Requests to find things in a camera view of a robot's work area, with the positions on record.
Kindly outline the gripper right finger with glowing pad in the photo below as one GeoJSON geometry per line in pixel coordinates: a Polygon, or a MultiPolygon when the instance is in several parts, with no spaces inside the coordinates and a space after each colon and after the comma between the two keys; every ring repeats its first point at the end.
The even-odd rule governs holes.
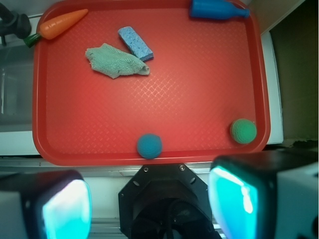
{"type": "Polygon", "coordinates": [[[219,156],[208,178],[212,213],[228,239],[316,239],[318,175],[314,151],[219,156]]]}

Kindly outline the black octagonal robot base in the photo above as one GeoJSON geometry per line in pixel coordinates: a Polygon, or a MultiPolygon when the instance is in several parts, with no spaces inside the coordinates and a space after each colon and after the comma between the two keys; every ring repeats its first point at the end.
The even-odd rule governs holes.
{"type": "Polygon", "coordinates": [[[129,239],[218,239],[208,186],[185,164],[144,165],[118,193],[129,239]]]}

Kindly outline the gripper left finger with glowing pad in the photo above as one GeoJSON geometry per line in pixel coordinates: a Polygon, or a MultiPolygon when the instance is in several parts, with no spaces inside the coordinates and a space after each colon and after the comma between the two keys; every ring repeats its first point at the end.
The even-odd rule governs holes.
{"type": "Polygon", "coordinates": [[[78,171],[0,178],[2,239],[86,239],[91,220],[90,188],[78,171]]]}

